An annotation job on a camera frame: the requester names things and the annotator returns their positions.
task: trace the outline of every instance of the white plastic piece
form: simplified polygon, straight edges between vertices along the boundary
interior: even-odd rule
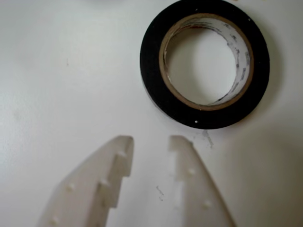
[[[182,217],[183,227],[234,227],[234,221],[219,191],[192,142],[182,136],[172,136],[170,151],[177,153],[175,164],[176,217]]]
[[[104,227],[129,176],[134,141],[119,136],[98,149],[57,187],[37,227]]]

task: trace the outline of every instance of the smudge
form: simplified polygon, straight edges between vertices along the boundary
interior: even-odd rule
[[[160,193],[161,195],[164,195],[163,192],[160,190],[159,186],[157,186],[156,189],[159,191],[159,193]]]
[[[157,189],[158,192],[160,193],[159,199],[160,199],[161,201],[163,201],[164,193],[160,190],[159,186],[157,186],[156,189]]]
[[[208,130],[203,130],[202,132],[202,136],[204,136],[205,138],[207,138],[209,144],[210,144],[210,148],[213,148],[213,141],[212,141],[212,138],[210,138],[209,134],[208,134]]]

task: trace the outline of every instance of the raised dot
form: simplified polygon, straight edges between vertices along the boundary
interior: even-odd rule
[[[127,157],[127,155],[124,151],[119,151],[117,154],[121,157]]]
[[[70,184],[67,186],[67,190],[68,190],[69,192],[74,191],[74,190],[75,190],[75,185],[74,185],[73,183],[70,183]]]
[[[106,180],[106,179],[105,179],[105,180],[104,180],[104,179],[101,180],[100,183],[101,183],[102,185],[104,185],[104,186],[107,186],[107,187],[110,186],[110,182],[108,182],[108,180]]]
[[[209,209],[212,207],[212,202],[210,202],[209,200],[206,200],[204,203],[203,203],[203,207],[205,209]]]
[[[193,175],[196,174],[195,170],[192,169],[192,168],[188,169],[187,172],[188,172],[188,174],[191,175],[191,176],[193,176]]]
[[[52,220],[51,220],[51,224],[56,226],[59,224],[59,219],[57,216],[53,216]]]

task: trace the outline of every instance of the white table surface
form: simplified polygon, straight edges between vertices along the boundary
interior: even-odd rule
[[[108,226],[165,226],[167,144],[192,140],[240,227],[302,226],[303,1],[230,1],[259,26],[270,81],[241,122],[202,130],[165,116],[140,75],[143,35],[174,0],[0,2],[0,226],[32,227],[56,185],[116,135],[131,177]]]

